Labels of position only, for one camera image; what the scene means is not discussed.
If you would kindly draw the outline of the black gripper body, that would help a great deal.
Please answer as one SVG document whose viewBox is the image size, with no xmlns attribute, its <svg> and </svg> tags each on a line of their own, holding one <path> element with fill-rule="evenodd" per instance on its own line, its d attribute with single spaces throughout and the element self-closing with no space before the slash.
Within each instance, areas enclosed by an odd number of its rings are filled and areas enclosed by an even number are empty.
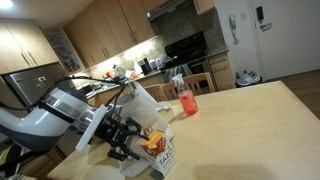
<svg viewBox="0 0 320 180">
<path fill-rule="evenodd" d="M 127 147 L 127 140 L 131 135 L 129 126 L 112 119 L 110 116 L 105 116 L 99 123 L 94 135 L 112 147 Z"/>
</svg>

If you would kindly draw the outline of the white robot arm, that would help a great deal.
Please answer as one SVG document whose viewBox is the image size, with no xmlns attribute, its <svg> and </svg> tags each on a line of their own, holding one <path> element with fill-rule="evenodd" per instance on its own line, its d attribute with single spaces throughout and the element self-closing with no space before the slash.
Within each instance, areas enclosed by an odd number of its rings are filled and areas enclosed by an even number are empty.
<svg viewBox="0 0 320 180">
<path fill-rule="evenodd" d="M 70 127 L 82 134 L 76 149 L 81 151 L 92 137 L 107 142 L 108 155 L 119 161 L 140 156 L 131 150 L 128 140 L 132 136 L 145 138 L 141 125 L 131 117 L 125 121 L 115 118 L 118 95 L 95 108 L 88 104 L 86 96 L 75 89 L 62 89 L 60 78 L 39 100 L 28 107 L 30 113 L 18 118 L 13 108 L 0 107 L 0 131 L 19 146 L 35 152 L 52 148 Z"/>
</svg>

